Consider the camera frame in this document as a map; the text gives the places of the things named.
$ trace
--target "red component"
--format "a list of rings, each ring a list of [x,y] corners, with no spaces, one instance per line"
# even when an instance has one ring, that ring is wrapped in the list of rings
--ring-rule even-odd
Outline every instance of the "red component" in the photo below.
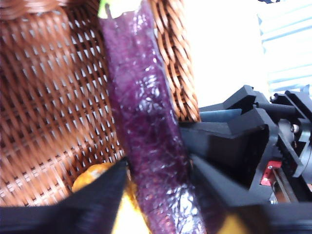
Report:
[[[271,175],[273,174],[272,169],[274,168],[281,168],[282,162],[281,161],[269,161],[267,168],[265,169],[260,184],[265,186],[271,186]]]

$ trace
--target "white wall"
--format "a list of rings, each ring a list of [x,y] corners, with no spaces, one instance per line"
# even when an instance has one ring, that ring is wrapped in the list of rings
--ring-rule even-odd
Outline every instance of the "white wall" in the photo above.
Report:
[[[257,0],[184,0],[200,107],[248,84],[269,97]]]

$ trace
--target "purple vegetable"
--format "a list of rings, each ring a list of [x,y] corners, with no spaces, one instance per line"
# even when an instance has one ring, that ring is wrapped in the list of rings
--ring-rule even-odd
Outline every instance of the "purple vegetable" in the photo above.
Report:
[[[137,9],[118,15],[120,5],[102,0],[106,10],[100,8],[99,17],[106,18],[100,25],[109,100],[137,184],[138,203],[153,234],[205,234],[154,36],[153,14],[146,0],[125,1],[138,2]]]

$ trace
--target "yellow object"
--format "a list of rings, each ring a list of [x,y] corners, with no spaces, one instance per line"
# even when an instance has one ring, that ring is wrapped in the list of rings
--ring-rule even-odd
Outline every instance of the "yellow object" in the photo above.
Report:
[[[111,166],[111,163],[102,163],[89,167],[75,180],[72,191],[76,192],[92,183]],[[128,180],[127,187],[121,198],[112,234],[150,234],[133,191],[132,183]]]
[[[226,219],[217,234],[250,234],[250,232],[237,215],[230,214],[226,216]]]

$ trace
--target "wicker basket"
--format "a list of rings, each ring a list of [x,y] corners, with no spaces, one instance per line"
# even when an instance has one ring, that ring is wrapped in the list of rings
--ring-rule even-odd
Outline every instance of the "wicker basket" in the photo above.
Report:
[[[177,117],[198,120],[182,0],[151,0]],[[1,0],[2,206],[54,204],[123,156],[106,92],[97,0]]]

